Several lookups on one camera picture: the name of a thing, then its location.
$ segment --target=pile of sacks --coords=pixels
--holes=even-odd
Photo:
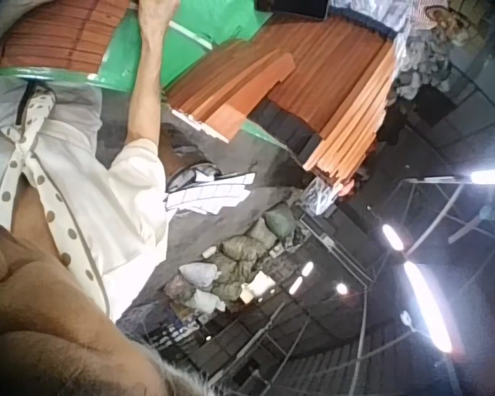
[[[290,207],[282,202],[264,213],[244,235],[223,241],[204,253],[204,262],[181,266],[165,286],[173,301],[206,314],[225,311],[259,271],[266,274],[271,257],[294,251],[308,237],[297,227]]]

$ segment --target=polka dot tie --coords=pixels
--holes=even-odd
[[[34,153],[37,135],[53,109],[55,100],[55,94],[50,89],[38,86],[27,102],[22,126],[0,127],[0,135],[15,144],[0,186],[0,225],[11,229],[18,179],[24,174],[39,192],[45,219],[59,251],[60,261],[75,275],[78,283],[95,303],[108,314],[101,277],[80,237],[81,232],[64,198]]]

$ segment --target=skin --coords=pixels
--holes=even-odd
[[[143,51],[127,142],[160,138],[163,37],[178,0],[141,0]],[[58,261],[35,189],[21,183],[12,233],[0,227],[0,383],[57,394],[79,375],[166,394],[163,379],[133,343],[82,292]],[[40,378],[56,380],[40,385]]]

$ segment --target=gray hair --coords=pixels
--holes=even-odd
[[[215,396],[212,386],[197,373],[178,369],[161,358],[155,349],[132,342],[148,357],[167,386],[166,396]]]

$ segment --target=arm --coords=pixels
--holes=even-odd
[[[159,76],[162,65],[163,39],[168,22],[176,11],[178,0],[141,0],[141,60],[132,99],[130,100],[126,143],[148,139],[159,144],[161,91]]]

